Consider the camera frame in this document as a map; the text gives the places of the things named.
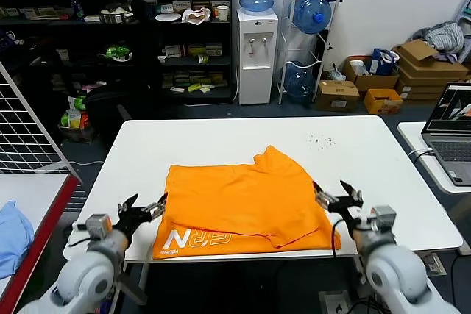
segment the gray cloth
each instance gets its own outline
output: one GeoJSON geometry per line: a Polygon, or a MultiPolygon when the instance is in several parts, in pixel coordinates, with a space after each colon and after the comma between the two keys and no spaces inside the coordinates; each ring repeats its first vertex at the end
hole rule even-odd
{"type": "Polygon", "coordinates": [[[414,33],[412,38],[422,38],[430,47],[446,54],[457,54],[464,45],[463,30],[456,22],[452,21],[421,29],[414,33]]]}

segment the water bottle rack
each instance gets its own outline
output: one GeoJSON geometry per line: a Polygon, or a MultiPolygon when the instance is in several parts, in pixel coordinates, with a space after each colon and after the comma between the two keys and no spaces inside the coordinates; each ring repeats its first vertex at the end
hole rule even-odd
{"type": "Polygon", "coordinates": [[[296,0],[283,0],[283,8],[282,8],[282,16],[281,16],[281,21],[280,21],[280,26],[278,28],[278,42],[277,42],[277,54],[276,54],[276,61],[275,61],[275,71],[274,71],[274,78],[275,78],[275,83],[279,92],[279,98],[278,98],[278,104],[281,104],[283,100],[283,94],[286,92],[284,89],[284,84],[285,84],[285,74],[286,74],[286,65],[288,63],[291,63],[294,66],[297,66],[298,68],[312,68],[315,65],[319,65],[319,71],[316,75],[316,82],[314,85],[314,94],[312,97],[312,102],[316,99],[316,94],[317,94],[317,88],[319,87],[319,81],[322,75],[322,70],[324,68],[324,59],[327,51],[332,49],[330,45],[329,38],[331,36],[331,28],[332,25],[335,21],[336,18],[336,11],[339,5],[340,0],[336,0],[335,4],[333,5],[333,10],[332,10],[332,18],[330,20],[329,25],[327,25],[327,31],[328,34],[326,38],[323,38],[320,33],[317,33],[316,35],[307,35],[304,34],[304,36],[308,36],[306,38],[312,37],[312,40],[308,41],[307,46],[301,45],[300,48],[292,48],[292,40],[293,40],[293,29],[295,29],[296,32],[302,33],[301,31],[297,30],[297,26],[293,24],[293,14],[294,14],[294,3],[296,0]],[[316,46],[318,43],[318,40],[322,42],[324,45],[324,50],[322,51],[322,56],[319,57],[315,55],[314,53],[316,52],[316,46]],[[294,64],[291,59],[290,59],[290,53],[292,52],[305,52],[305,54],[308,54],[311,56],[314,61],[306,66],[298,66],[294,64]]]}

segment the green object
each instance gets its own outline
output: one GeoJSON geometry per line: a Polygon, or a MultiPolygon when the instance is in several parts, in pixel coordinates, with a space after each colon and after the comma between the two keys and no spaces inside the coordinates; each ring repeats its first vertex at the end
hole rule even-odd
{"type": "Polygon", "coordinates": [[[126,57],[130,52],[128,46],[109,46],[106,50],[106,58],[126,57]]]}
{"type": "Polygon", "coordinates": [[[85,105],[82,103],[82,101],[85,99],[85,96],[78,96],[75,100],[74,100],[74,107],[76,110],[86,110],[87,108],[85,107],[85,105]]]}
{"type": "Polygon", "coordinates": [[[126,55],[128,55],[130,53],[130,49],[127,48],[126,46],[118,46],[116,48],[116,53],[118,55],[118,57],[124,57],[126,55]]]}
{"type": "Polygon", "coordinates": [[[68,115],[67,113],[62,114],[62,117],[60,117],[60,125],[67,127],[68,126],[68,115]]]}

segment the blue bag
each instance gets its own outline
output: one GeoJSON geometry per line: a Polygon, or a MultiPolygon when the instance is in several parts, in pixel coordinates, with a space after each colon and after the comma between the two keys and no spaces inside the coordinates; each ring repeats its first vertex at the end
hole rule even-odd
{"type": "Polygon", "coordinates": [[[391,75],[396,67],[395,56],[385,49],[375,48],[367,69],[371,75],[391,75]]]}

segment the water dispenser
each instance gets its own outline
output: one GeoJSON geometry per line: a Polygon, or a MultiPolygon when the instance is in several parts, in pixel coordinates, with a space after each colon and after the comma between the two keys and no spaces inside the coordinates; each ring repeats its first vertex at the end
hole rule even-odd
{"type": "Polygon", "coordinates": [[[237,18],[239,104],[269,103],[278,17],[272,9],[257,15],[239,9],[237,18]]]}

